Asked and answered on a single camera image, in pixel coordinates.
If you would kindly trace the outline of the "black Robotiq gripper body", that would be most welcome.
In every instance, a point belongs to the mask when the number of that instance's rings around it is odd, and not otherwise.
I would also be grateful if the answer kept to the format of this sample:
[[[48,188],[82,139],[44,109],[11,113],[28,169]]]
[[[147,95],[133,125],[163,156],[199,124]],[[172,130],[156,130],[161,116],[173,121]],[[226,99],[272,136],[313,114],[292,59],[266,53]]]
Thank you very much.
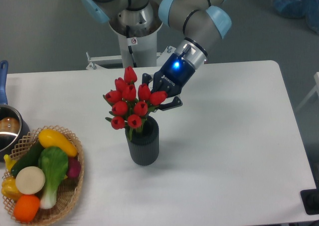
[[[207,52],[204,48],[186,37],[160,70],[154,73],[152,93],[165,91],[168,98],[179,95],[206,59]]]

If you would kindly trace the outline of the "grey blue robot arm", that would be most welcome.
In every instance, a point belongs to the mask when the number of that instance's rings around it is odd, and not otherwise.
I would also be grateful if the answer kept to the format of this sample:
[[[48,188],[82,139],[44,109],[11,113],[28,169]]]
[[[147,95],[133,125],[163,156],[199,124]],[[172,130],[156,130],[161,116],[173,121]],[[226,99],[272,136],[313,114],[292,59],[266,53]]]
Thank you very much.
[[[182,105],[180,93],[209,52],[223,39],[232,21],[218,7],[226,0],[81,0],[87,12],[99,23],[109,23],[118,35],[124,67],[152,66],[156,62],[157,31],[162,25],[182,32],[184,38],[163,66],[142,82],[152,92],[164,91],[171,102],[154,103],[153,110],[168,110]]]

